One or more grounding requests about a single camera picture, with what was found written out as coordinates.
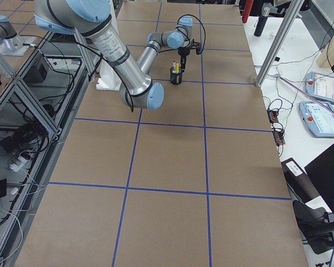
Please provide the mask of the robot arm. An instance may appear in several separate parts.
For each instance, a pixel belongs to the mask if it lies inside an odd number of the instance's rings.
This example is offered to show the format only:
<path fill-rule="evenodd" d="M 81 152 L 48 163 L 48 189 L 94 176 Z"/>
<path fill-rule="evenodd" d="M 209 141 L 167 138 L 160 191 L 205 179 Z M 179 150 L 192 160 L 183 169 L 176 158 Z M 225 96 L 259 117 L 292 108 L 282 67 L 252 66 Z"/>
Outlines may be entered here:
<path fill-rule="evenodd" d="M 9 19 L 0 15 L 0 54 L 4 56 L 24 56 L 28 47 L 26 37 L 20 36 Z"/>
<path fill-rule="evenodd" d="M 158 109 L 164 100 L 164 88 L 149 76 L 149 69 L 163 47 L 178 49 L 189 45 L 192 17 L 180 17 L 172 31 L 151 33 L 138 60 L 134 60 L 111 20 L 109 1 L 35 1 L 36 25 L 60 34 L 78 32 L 93 42 L 122 81 L 119 94 L 125 105 L 131 109 Z"/>

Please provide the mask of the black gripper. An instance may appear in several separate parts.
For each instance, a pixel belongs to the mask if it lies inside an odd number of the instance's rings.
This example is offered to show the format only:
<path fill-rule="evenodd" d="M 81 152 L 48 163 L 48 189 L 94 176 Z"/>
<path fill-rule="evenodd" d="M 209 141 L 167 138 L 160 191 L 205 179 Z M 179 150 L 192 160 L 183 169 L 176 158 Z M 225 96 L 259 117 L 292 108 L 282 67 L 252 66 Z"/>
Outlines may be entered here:
<path fill-rule="evenodd" d="M 185 70 L 186 68 L 186 57 L 190 54 L 189 47 L 178 48 L 178 55 L 180 56 L 180 69 Z"/>

